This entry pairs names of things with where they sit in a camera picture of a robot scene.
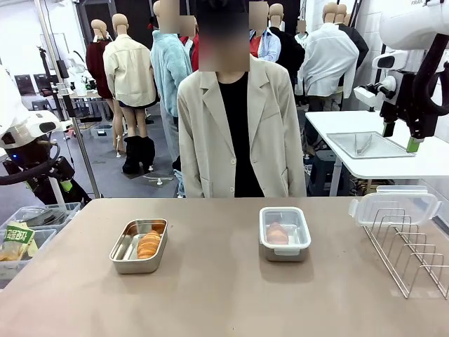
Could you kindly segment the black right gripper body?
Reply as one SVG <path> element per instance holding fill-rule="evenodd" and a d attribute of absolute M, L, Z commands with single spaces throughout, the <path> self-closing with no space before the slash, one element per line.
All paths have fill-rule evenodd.
<path fill-rule="evenodd" d="M 394 123 L 400 119 L 407 124 L 437 123 L 437 116 L 425 115 L 417 107 L 412 91 L 414 79 L 415 74 L 412 72 L 391 72 L 380 83 L 380 93 L 384 100 L 380 116 L 384 122 Z"/>

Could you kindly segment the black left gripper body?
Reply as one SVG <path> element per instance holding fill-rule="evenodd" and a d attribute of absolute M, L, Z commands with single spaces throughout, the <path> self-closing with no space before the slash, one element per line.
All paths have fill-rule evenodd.
<path fill-rule="evenodd" d="M 74 177 L 74 169 L 65 157 L 58 157 L 52 165 L 49 176 L 60 182 L 70 181 Z"/>

